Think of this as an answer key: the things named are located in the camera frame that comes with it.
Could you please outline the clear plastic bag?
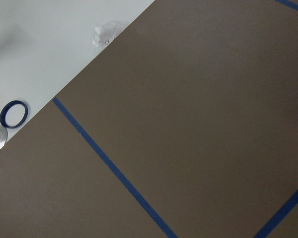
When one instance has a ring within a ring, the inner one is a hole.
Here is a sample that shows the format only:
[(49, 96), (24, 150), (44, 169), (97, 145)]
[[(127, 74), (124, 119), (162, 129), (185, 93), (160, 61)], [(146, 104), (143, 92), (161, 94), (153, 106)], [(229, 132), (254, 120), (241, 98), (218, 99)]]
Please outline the clear plastic bag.
[(127, 27), (126, 21), (109, 21), (94, 28), (92, 45), (96, 48), (107, 47), (114, 41)]

